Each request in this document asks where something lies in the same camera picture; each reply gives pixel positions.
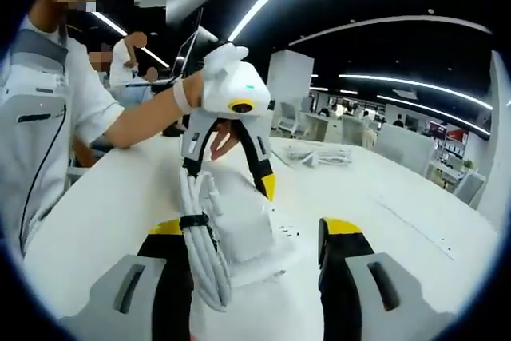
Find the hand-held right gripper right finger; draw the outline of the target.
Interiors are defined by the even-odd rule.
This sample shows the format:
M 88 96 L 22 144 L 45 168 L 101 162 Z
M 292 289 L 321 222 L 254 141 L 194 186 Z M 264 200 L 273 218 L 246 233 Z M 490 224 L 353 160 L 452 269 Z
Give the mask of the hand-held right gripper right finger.
M 444 315 L 422 285 L 386 253 L 377 253 L 356 225 L 319 221 L 319 291 L 325 340 L 432 340 Z

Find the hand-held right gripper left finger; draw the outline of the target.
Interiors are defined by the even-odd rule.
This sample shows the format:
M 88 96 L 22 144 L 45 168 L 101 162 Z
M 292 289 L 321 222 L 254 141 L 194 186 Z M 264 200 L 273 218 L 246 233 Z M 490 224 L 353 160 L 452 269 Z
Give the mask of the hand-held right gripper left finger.
M 88 303 L 60 323 L 76 340 L 190 340 L 193 282 L 179 220 L 158 224 L 136 255 L 91 287 Z

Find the person's left hand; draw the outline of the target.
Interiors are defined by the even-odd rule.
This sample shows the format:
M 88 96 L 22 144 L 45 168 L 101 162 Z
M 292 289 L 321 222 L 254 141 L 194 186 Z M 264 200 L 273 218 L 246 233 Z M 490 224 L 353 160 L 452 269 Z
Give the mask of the person's left hand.
M 191 107 L 197 108 L 201 105 L 201 96 L 204 88 L 204 77 L 201 71 L 195 72 L 193 75 L 183 80 L 184 92 L 188 103 Z M 230 121 L 218 123 L 215 128 L 216 137 L 211 143 L 211 159 L 218 160 L 239 142 L 239 138 L 233 132 Z

